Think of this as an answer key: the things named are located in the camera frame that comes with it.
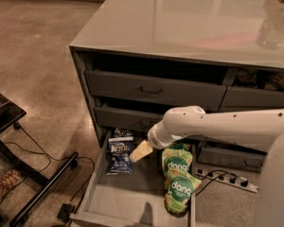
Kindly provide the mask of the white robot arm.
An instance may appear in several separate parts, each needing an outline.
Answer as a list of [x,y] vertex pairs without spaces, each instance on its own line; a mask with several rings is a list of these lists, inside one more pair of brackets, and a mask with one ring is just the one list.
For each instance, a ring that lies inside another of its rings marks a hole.
[[152,126],[130,159],[136,162],[155,148],[194,135],[268,152],[252,227],[284,227],[284,109],[206,113],[199,106],[172,108]]

